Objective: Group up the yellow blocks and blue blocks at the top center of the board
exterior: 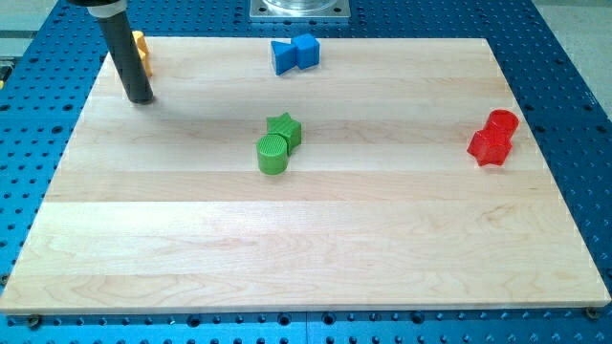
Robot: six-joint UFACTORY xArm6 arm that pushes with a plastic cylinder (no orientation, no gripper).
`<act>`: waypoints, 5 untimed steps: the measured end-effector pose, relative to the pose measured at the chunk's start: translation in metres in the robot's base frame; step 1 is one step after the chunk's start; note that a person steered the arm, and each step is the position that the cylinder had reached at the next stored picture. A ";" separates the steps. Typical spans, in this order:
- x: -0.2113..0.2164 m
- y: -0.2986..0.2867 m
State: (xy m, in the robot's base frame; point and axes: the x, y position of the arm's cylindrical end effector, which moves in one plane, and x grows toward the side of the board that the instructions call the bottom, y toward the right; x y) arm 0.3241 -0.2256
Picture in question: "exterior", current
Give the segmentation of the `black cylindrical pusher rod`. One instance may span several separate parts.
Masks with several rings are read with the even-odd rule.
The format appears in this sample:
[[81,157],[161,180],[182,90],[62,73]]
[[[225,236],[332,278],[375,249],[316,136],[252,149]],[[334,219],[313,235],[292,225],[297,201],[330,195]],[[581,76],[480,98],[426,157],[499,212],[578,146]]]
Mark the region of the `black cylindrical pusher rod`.
[[154,95],[126,14],[126,0],[92,1],[87,5],[101,28],[127,98],[146,104]]

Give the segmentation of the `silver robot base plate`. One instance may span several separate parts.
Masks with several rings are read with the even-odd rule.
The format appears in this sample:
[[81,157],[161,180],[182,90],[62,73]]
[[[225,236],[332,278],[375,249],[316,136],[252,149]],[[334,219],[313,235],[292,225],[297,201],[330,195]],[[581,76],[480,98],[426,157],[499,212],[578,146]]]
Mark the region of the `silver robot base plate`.
[[315,19],[351,17],[349,0],[251,0],[251,19]]

